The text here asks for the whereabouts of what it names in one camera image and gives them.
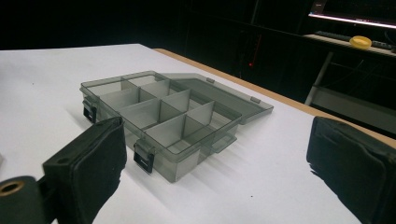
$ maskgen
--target white table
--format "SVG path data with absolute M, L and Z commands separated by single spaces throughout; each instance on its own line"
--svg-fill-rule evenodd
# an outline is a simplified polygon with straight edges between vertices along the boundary
M 199 73 L 273 105 L 174 184 L 133 161 L 94 223 L 359 223 L 305 155 L 313 116 L 141 45 L 0 51 L 0 181 L 41 164 L 91 124 L 81 82 L 153 70 Z

